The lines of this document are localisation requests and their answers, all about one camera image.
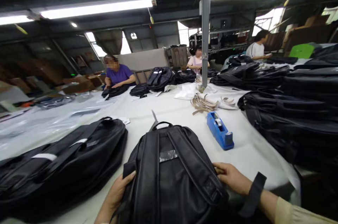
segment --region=man in white shirt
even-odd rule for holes
[[[254,42],[247,48],[245,55],[251,57],[253,60],[270,58],[271,55],[264,55],[263,45],[268,40],[269,33],[267,30],[261,30],[257,33],[253,39]]]

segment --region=curtain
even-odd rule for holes
[[[110,55],[119,55],[122,49],[122,30],[94,32],[96,44]]]

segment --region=backpack handle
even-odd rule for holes
[[[152,131],[157,130],[156,127],[157,127],[158,125],[160,125],[160,124],[168,124],[169,127],[172,127],[172,126],[173,126],[171,123],[163,121],[163,122],[160,122],[160,123],[157,123],[156,125],[154,125],[154,127],[152,128]]]

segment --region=black bag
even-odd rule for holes
[[[159,124],[168,127],[156,129]],[[136,170],[115,215],[120,224],[213,223],[227,205],[228,193],[197,136],[187,127],[157,124],[140,139],[124,165]],[[259,173],[240,215],[249,217],[259,203],[265,177]]]
[[[325,118],[331,115],[325,102],[288,96],[280,90],[251,91],[242,96],[237,105],[241,110],[258,109],[283,117]]]
[[[219,86],[235,86],[244,90],[274,89],[281,85],[283,77],[290,71],[289,66],[261,70],[258,68],[258,62],[230,68],[222,71],[210,82]]]
[[[268,64],[295,64],[298,61],[297,57],[271,57],[267,59]]]
[[[148,89],[164,91],[164,87],[173,81],[174,75],[169,67],[154,68],[147,80]]]
[[[131,96],[143,96],[149,93],[148,85],[146,83],[140,83],[136,85],[132,90],[129,92]]]
[[[338,67],[338,44],[323,48],[311,55],[311,60],[304,65],[297,65],[294,69],[317,69]]]
[[[0,216],[42,222],[96,194],[120,166],[127,134],[107,117],[0,161]]]
[[[338,107],[337,68],[297,69],[284,77],[281,86],[288,95],[326,102]]]
[[[129,85],[127,85],[127,84],[122,85],[122,86],[117,87],[117,88],[109,88],[109,89],[104,90],[102,92],[101,96],[103,98],[108,96],[106,100],[109,100],[112,97],[119,96],[122,93],[126,92],[128,88],[129,88]]]
[[[228,65],[229,65],[229,68],[234,68],[234,67],[237,67],[237,66],[241,66],[242,63],[247,64],[247,63],[251,63],[251,62],[253,62],[251,57],[246,56],[246,55],[238,55],[238,56],[234,56],[234,57],[229,58]]]
[[[210,69],[210,68],[208,68],[208,78],[213,78],[218,73],[219,73],[219,71],[217,69]]]
[[[313,171],[337,172],[337,120],[281,116],[247,105],[242,109],[249,122],[288,162]]]
[[[191,69],[179,70],[175,74],[175,81],[177,84],[194,82],[196,80],[196,74]]]

